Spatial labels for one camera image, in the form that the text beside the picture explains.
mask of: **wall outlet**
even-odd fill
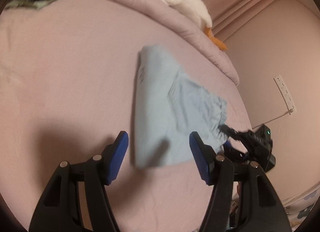
[[[293,112],[292,113],[289,113],[289,114],[293,114],[295,112],[297,112],[297,108],[296,106],[294,105],[294,102],[293,102],[293,99],[292,99],[292,96],[290,95],[290,92],[286,86],[286,84],[284,83],[281,75],[279,76],[276,76],[275,78],[273,78],[282,94],[282,97],[287,105],[287,108],[288,108],[288,111],[290,109],[293,109]]]

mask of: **pink comforter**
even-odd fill
[[[166,6],[160,0],[113,0],[150,16],[188,41],[216,65],[236,85],[239,76],[229,57],[184,15]]]
[[[231,127],[250,128],[225,74],[175,32],[111,0],[6,10],[0,43],[0,191],[26,228],[60,161],[85,161],[121,130],[131,136],[144,45],[164,46],[191,78],[227,100]],[[212,188],[195,163],[138,171],[130,164],[132,148],[107,188],[121,231],[197,228]]]

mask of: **patterned fabric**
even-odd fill
[[[292,231],[305,220],[320,196],[320,182],[305,192],[282,201],[290,221]]]

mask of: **black device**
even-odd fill
[[[217,155],[205,145],[197,132],[189,136],[189,145],[201,178],[207,185],[214,185],[206,214],[199,232],[224,232],[227,228],[233,182],[241,185],[240,205],[233,213],[234,224],[230,232],[290,232],[290,224],[273,186],[259,161],[268,166],[270,137],[263,136],[266,127],[254,135],[252,131],[236,132],[227,126],[220,129],[242,142],[248,148],[247,156],[239,151],[225,151]],[[121,131],[115,142],[107,145],[100,155],[84,163],[61,162],[49,180],[34,211],[29,232],[89,232],[84,228],[79,203],[78,182],[83,181],[89,216],[94,232],[120,232],[109,204],[105,185],[117,177],[128,147],[128,134]],[[7,232],[26,230],[0,199],[0,228]],[[316,203],[297,232],[318,231],[317,218],[320,200]]]
[[[273,142],[271,131],[266,125],[262,125],[256,132],[237,132],[226,125],[219,127],[220,131],[228,137],[242,142],[248,150],[247,153],[234,149],[227,141],[224,145],[225,156],[233,162],[244,163],[245,161],[257,161],[262,169],[267,172],[276,165],[276,158],[272,154]]]

